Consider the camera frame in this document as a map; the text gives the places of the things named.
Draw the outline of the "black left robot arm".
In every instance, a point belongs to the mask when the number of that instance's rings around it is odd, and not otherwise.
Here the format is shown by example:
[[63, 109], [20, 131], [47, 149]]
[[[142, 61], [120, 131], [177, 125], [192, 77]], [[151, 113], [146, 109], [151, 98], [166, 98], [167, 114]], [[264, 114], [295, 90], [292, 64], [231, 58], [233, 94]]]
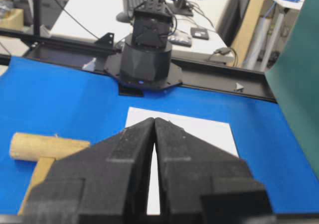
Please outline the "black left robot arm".
[[[133, 32], [106, 68], [121, 83], [161, 90], [171, 72], [172, 16], [150, 0], [133, 11]], [[91, 147], [54, 156], [29, 193], [25, 224], [123, 224], [147, 212], [155, 120], [147, 118]]]

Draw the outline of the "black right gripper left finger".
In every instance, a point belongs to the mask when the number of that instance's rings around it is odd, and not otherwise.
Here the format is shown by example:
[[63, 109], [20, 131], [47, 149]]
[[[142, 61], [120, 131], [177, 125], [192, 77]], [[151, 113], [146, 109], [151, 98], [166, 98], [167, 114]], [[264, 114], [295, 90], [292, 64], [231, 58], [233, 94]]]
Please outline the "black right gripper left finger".
[[55, 161], [35, 186], [26, 224], [124, 224], [147, 213], [154, 119]]

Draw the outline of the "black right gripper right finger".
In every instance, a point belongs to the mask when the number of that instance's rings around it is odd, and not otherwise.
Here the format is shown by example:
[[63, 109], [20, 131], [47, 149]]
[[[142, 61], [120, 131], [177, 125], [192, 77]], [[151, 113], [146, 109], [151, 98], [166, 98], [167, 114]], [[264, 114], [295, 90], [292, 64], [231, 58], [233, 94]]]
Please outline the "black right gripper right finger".
[[246, 163], [155, 119], [160, 201], [170, 224], [274, 224], [264, 185]]

